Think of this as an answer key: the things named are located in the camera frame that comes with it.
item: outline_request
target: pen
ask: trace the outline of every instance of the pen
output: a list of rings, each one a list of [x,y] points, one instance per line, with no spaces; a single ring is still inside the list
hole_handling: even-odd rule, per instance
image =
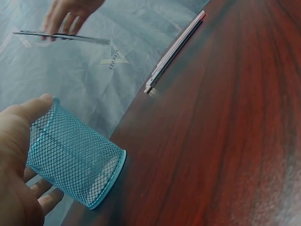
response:
[[[170,65],[170,63],[172,62],[172,60],[174,59],[174,57],[181,50],[181,48],[185,45],[185,43],[187,42],[187,40],[192,36],[192,34],[195,32],[195,30],[200,26],[200,24],[202,22],[203,22],[202,20],[197,21],[197,23],[193,26],[193,28],[190,30],[190,32],[185,37],[185,39],[182,40],[182,42],[180,43],[180,45],[175,49],[175,51],[168,58],[168,60],[166,60],[165,64],[162,67],[160,67],[159,70],[156,71],[156,73],[153,76],[152,81],[149,84],[146,85],[146,89],[144,91],[145,93],[149,93],[150,90],[155,86],[156,82],[162,76],[162,73],[164,72],[164,70]]]
[[[109,45],[110,44],[110,40],[109,39],[90,38],[90,37],[85,37],[85,36],[71,35],[71,34],[62,34],[62,33],[57,33],[57,34],[50,35],[50,34],[48,34],[46,32],[19,31],[19,32],[13,32],[13,34],[24,34],[24,35],[35,35],[35,36],[63,38],[63,39],[69,39],[69,40],[91,42],[91,43],[102,44],[102,45]]]
[[[192,21],[192,23],[186,28],[186,30],[180,35],[178,40],[172,45],[172,47],[165,53],[165,55],[162,57],[162,59],[158,62],[157,67],[155,70],[151,73],[150,79],[147,81],[146,86],[149,86],[151,82],[155,79],[157,76],[157,72],[160,71],[160,69],[164,66],[164,64],[167,62],[167,60],[170,58],[170,56],[173,54],[174,51],[179,47],[181,42],[187,37],[187,35],[191,32],[191,30],[194,28],[194,26],[205,17],[206,13],[204,10],[202,10],[199,15]]]

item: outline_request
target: hand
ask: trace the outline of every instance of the hand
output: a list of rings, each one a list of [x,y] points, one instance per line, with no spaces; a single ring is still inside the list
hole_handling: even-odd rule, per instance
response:
[[[30,126],[51,105],[52,97],[43,95],[0,113],[0,225],[43,225],[45,215],[63,198],[58,189],[41,197],[52,186],[44,179],[30,188],[25,184],[36,175],[25,169]]]
[[[88,17],[94,13],[105,0],[54,0],[52,6],[45,17],[43,29],[49,34],[59,32],[63,20],[63,33],[77,34]]]

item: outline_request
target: mesh pencil cup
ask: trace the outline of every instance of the mesh pencil cup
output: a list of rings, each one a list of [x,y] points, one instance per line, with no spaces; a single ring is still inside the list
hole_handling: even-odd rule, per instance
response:
[[[126,159],[126,151],[60,106],[31,127],[27,165],[91,210],[105,198]]]

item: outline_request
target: fingernail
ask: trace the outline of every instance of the fingernail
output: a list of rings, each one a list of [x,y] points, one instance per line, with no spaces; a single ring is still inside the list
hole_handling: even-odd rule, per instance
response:
[[[43,94],[40,98],[44,100],[52,100],[52,96],[48,93]]]

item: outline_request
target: reddish-brown wood surface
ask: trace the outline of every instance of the reddish-brown wood surface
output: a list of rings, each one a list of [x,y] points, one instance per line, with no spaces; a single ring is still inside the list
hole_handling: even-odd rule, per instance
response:
[[[301,225],[301,1],[211,0],[111,140],[128,159],[64,225]]]

